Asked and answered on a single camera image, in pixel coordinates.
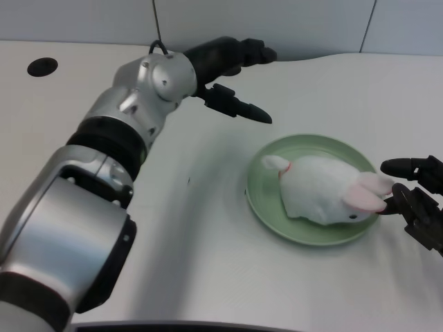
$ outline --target white plush rabbit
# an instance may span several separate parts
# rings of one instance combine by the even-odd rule
[[[377,195],[391,193],[394,184],[384,176],[320,156],[303,156],[293,162],[264,156],[262,164],[279,171],[287,215],[303,216],[322,225],[354,223],[383,211],[386,203]]]

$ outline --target white table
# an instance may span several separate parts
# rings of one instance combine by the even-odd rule
[[[146,52],[0,42],[0,220],[115,70]],[[45,56],[58,60],[56,72],[28,76],[27,65]],[[347,246],[310,248],[268,231],[244,189],[253,154],[295,133],[338,138],[375,165],[429,154],[443,159],[443,57],[335,55],[254,66],[219,82],[267,110],[273,124],[232,119],[188,98],[138,176],[129,209],[137,238],[111,298],[74,322],[441,331],[443,258],[409,237],[399,216],[382,218]]]

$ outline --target bunny ear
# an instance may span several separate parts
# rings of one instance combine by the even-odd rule
[[[361,173],[358,183],[376,195],[390,194],[394,185],[394,181],[390,178],[372,172]]]
[[[362,185],[351,185],[343,197],[351,208],[364,212],[380,212],[386,208],[386,202]]]
[[[263,156],[262,164],[266,169],[277,169],[284,171],[290,166],[290,162],[279,156]]]

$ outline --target black rubber ring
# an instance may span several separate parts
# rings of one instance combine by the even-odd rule
[[[17,273],[0,273],[0,301],[39,316],[55,332],[63,332],[71,316],[68,304],[57,292]]]
[[[133,181],[147,155],[143,139],[131,126],[108,117],[86,119],[66,145],[82,145],[106,154],[118,161]]]

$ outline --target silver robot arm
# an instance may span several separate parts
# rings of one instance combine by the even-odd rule
[[[274,60],[261,41],[223,37],[120,67],[0,232],[1,330],[61,332],[74,313],[105,302],[136,236],[126,211],[133,183],[166,116],[196,96],[227,115],[270,123],[234,91],[205,84]]]

